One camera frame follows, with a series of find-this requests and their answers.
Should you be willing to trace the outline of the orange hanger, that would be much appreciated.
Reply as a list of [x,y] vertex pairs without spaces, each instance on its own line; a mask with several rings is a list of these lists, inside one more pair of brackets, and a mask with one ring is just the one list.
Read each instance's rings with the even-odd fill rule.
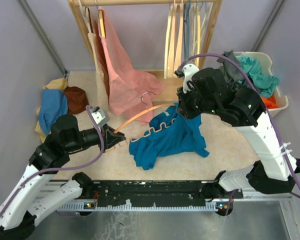
[[155,95],[152,91],[146,91],[140,96],[140,102],[145,105],[145,109],[128,119],[126,122],[123,122],[113,131],[115,134],[119,134],[119,132],[123,134],[123,129],[126,128],[125,140],[122,140],[119,143],[115,143],[108,149],[105,149],[104,153],[112,152],[116,148],[126,147],[129,145],[130,141],[133,141],[133,139],[136,139],[135,141],[137,141],[139,140],[139,138],[142,137],[141,134],[143,135],[144,132],[147,131],[146,127],[149,127],[149,123],[146,121],[138,121],[138,118],[141,118],[142,116],[145,116],[148,113],[155,114],[155,110],[157,109],[165,111],[168,107],[175,105],[174,103],[168,102],[149,107],[149,105],[143,100],[143,98],[149,94]]

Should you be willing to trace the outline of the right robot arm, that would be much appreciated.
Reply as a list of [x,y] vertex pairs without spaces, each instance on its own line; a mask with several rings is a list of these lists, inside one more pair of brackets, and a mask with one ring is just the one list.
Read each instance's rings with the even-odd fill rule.
[[279,143],[259,94],[247,87],[233,91],[220,69],[200,70],[187,64],[175,75],[183,78],[183,86],[177,89],[179,114],[187,120],[201,114],[219,116],[245,137],[258,156],[251,166],[220,172],[214,194],[225,198],[233,190],[249,187],[268,195],[291,193],[296,184],[292,173],[300,173],[300,158]]

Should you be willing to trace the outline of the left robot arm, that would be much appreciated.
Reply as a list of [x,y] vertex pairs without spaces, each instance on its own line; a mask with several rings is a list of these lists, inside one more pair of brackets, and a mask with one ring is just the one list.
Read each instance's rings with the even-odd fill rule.
[[105,124],[99,129],[79,130],[74,115],[62,115],[51,133],[29,159],[22,178],[0,206],[0,240],[25,240],[36,226],[67,202],[93,195],[94,182],[83,172],[76,173],[45,198],[34,201],[41,189],[70,161],[70,155],[99,146],[103,153],[125,141],[121,132]]

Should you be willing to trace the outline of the blue t-shirt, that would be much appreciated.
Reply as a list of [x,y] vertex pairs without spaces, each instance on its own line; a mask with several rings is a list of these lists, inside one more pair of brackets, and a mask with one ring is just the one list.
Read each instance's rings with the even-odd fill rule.
[[137,167],[150,170],[159,157],[184,152],[194,152],[202,158],[210,154],[205,138],[200,132],[202,119],[197,116],[185,119],[177,113],[177,106],[168,107],[149,122],[149,130],[143,137],[129,143],[129,153]]

